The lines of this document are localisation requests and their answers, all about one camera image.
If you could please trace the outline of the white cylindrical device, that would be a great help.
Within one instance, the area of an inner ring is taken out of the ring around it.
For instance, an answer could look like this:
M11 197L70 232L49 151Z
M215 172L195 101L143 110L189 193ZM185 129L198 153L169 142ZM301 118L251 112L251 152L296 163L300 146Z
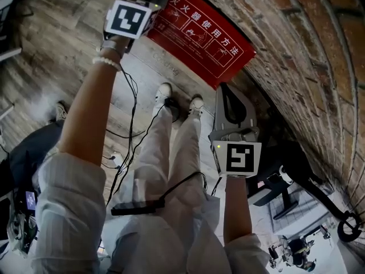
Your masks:
M288 185L292 185L294 183L293 179L287 174L284 166L280 166L279 175Z

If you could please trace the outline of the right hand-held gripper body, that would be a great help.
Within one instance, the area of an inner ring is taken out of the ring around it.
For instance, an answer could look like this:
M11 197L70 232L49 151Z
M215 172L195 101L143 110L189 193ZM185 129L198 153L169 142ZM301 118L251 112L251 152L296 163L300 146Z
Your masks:
M258 134L258 127L210 133L210 147L220 177L250 178L258 173L262 148Z

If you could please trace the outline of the white gridded storage box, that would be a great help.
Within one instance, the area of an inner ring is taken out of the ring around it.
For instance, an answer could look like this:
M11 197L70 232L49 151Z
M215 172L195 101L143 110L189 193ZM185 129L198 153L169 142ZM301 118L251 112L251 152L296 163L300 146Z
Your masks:
M271 220L275 235L304 235L331 217L327 208L306 191L295 191L289 196L291 201L297 201L298 205L278 220Z

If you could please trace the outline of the person's left forearm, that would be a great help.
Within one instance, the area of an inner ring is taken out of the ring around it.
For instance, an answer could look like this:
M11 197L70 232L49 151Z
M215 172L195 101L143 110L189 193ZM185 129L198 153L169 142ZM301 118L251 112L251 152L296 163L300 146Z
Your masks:
M101 165L117 69L96 63L85 77L63 125L59 151Z

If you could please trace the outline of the small device with blue screen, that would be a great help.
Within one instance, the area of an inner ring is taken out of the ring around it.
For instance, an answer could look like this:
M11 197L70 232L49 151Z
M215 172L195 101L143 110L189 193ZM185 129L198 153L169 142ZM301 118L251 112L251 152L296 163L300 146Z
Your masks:
M32 191L26 191L25 194L27 209L30 211L35 211L37 205L35 193Z

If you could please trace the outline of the person's left hand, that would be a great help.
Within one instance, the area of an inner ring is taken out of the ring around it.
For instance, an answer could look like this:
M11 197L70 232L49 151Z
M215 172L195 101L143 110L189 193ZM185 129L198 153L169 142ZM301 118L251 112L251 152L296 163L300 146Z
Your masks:
M119 59L123 57L123 54L129 44L129 38L114 35L106 40L103 41L101 44L100 50L113 50L119 56Z

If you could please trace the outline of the red fire extinguisher box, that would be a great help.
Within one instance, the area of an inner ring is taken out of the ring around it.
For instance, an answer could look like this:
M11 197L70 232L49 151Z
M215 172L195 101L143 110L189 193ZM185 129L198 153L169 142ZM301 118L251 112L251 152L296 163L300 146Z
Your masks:
M248 38L206 0L168 0L148 38L213 89L256 55Z

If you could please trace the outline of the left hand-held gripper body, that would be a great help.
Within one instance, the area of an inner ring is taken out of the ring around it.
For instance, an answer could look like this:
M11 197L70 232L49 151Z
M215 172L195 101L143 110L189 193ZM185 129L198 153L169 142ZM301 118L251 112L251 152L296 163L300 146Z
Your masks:
M153 27L160 10L145 0L115 0L107 11L104 34L139 39Z

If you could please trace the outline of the person's right white shoe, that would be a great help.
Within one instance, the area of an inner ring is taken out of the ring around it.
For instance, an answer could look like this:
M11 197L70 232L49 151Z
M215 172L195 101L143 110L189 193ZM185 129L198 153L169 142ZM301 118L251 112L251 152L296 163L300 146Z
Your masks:
M204 107L204 100L201 95L196 94L193 96L189 104L189 116L198 115L201 116Z

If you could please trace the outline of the person's white trousers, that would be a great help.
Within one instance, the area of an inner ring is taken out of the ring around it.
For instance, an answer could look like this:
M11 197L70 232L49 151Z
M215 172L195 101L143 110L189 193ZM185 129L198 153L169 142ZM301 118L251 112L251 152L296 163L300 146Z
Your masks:
M164 208L155 213L131 216L132 222L141 220L137 230L154 228L163 236L170 230L187 245L198 235L214 235L220 218L220 200L209 196L203 186L198 144L200 118L188 115L171 143L171 109L164 104L155 105L136 167L108 205L109 219L113 218L111 209L117 204L164 199Z

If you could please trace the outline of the black lab equipment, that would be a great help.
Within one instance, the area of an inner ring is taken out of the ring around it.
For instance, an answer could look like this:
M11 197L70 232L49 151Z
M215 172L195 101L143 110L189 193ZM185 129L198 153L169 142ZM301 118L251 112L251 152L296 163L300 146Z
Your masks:
M281 260L276 252L276 247L272 245L268 248L270 255L270 267L282 272L282 269L278 268L278 263L282 261L287 267L295 266L306 272L312 272L315 269L316 260L309 261L308 255L310 254L311 247L314 244L314 240L306 241L305 238L289 240L284 235L279 236L279 246L282 247Z

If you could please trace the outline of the person's white shirt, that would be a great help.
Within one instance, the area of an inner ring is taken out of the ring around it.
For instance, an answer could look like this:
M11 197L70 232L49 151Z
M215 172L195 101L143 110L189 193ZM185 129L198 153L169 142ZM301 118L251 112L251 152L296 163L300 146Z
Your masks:
M158 213L111 217L100 167L58 153L38 179L31 274L269 274L257 235L220 243L214 234L220 201L192 180Z

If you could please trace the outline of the person's white shoe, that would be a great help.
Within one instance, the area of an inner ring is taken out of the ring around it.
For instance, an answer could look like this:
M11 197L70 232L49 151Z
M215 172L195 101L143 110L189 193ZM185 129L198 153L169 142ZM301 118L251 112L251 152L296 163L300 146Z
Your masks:
M201 116L204 107L204 100L201 95L196 94L193 96L189 104L189 116L198 115Z
M163 83L159 86L156 96L155 105L164 104L166 99L172 96L172 86L170 83Z

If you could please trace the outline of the white desk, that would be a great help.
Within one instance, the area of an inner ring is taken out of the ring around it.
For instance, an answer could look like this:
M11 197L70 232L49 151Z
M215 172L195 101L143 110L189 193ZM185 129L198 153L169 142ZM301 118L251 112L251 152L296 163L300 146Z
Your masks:
M17 47L14 49L4 51L4 52L0 53L0 62L5 61L13 56L16 56L16 55L20 54L21 52L22 52L21 47Z

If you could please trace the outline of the person's right forearm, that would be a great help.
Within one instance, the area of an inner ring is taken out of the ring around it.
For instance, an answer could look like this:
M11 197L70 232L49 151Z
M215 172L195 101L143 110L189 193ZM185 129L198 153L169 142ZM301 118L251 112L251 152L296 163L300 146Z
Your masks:
M252 234L252 221L244 178L227 178L225 187L224 244Z

